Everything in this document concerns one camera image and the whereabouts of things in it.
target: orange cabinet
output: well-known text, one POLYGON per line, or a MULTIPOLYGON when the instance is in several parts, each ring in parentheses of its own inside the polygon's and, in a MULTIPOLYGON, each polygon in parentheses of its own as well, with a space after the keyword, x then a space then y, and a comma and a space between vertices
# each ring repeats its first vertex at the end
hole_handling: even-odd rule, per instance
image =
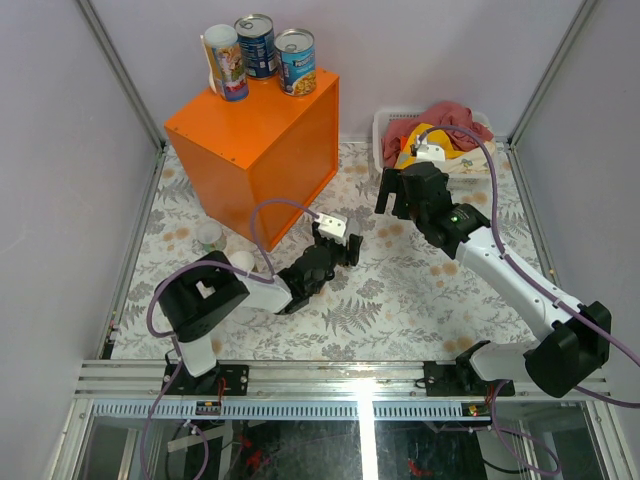
MULTIPOLYGON (((251 239, 254 207, 284 197, 309 205, 338 170, 338 75, 318 69, 304 97, 280 90, 278 76, 250 80, 249 96, 226 102, 210 89, 165 124, 207 215, 251 239)), ((272 250, 301 212, 268 205, 257 231, 272 250)))

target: red cloth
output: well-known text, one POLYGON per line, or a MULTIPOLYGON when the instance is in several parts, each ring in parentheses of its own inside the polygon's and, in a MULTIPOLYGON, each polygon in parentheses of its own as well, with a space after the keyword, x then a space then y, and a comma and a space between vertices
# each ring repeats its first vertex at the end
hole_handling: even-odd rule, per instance
MULTIPOLYGON (((468 128, 485 142, 493 139, 493 133, 491 133, 487 127, 473 121, 469 108, 455 102, 440 102, 417 118, 403 118, 393 120, 389 123, 387 133, 385 133, 382 139, 382 156, 384 157, 385 167, 393 167, 396 164, 398 154, 402 151, 400 148, 400 139, 403 136, 408 137, 411 135, 411 132, 421 123, 428 123, 430 125, 455 125, 457 127, 468 128)), ((451 143, 457 150, 468 152, 477 147, 469 135, 446 130, 445 133, 449 136, 451 143)))

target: black mounting plate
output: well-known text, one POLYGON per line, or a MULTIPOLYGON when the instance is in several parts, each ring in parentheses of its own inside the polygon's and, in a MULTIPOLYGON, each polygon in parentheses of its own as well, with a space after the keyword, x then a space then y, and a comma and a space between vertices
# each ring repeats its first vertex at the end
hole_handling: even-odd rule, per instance
MULTIPOLYGON (((176 365, 167 365, 164 370, 164 378, 171 376, 176 369, 176 365)), ((218 395, 219 381, 224 379, 226 386, 224 396, 244 397, 247 395, 249 387, 249 366, 248 365, 220 365, 208 376, 193 378, 182 368, 178 376, 167 390, 167 395, 218 395)))
MULTIPOLYGON (((491 385, 497 388, 502 380, 486 382, 478 377, 463 382, 460 379, 460 367, 455 364, 424 362, 424 385, 428 397, 484 397, 491 385)), ((499 397, 513 397, 516 394, 512 381, 505 384, 498 393, 499 397)))

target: tabletop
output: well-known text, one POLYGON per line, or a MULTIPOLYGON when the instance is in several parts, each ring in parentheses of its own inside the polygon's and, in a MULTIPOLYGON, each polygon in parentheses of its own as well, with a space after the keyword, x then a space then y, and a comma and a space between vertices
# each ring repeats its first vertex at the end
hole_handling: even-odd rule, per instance
MULTIPOLYGON (((494 155, 498 173, 500 231, 526 261, 538 267, 505 146, 494 155)), ((238 308, 212 332, 213 349, 229 360, 448 360, 480 340, 498 343, 534 339, 516 312, 471 270, 427 244, 414 225, 373 213, 380 176, 371 145, 340 144, 340 168, 311 208, 355 217, 363 231, 360 262, 336 270, 335 279, 293 315, 238 308)), ((452 182, 456 202, 490 217, 491 184, 452 182)), ((195 229, 208 220, 175 151, 166 154, 111 358, 156 359, 168 339, 147 331, 145 314, 155 287, 169 274, 205 254, 195 229)), ((227 256, 257 248, 224 227, 227 256)), ((271 252, 276 270, 313 244, 311 220, 303 215, 271 252)), ((168 330, 160 308, 154 325, 168 330)))

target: white basket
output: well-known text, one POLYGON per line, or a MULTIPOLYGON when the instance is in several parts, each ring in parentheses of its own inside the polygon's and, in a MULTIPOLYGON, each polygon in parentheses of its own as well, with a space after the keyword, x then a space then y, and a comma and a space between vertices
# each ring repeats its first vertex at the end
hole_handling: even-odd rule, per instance
MULTIPOLYGON (((426 109, 425 108, 393 108, 378 110, 373 117, 373 161, 375 163, 376 170, 382 173, 384 168, 384 158, 382 156, 382 139, 387 132, 389 123, 392 120, 398 120, 401 118, 416 118, 420 116, 426 109)), ((489 130, 491 125, 489 119, 480 112, 472 112, 473 120, 483 124, 489 130)), ((460 160, 464 159, 464 155, 458 157, 460 160)), ((489 174, 482 173, 450 173, 450 186, 465 186, 475 185, 479 181, 489 180, 491 176, 489 174)))

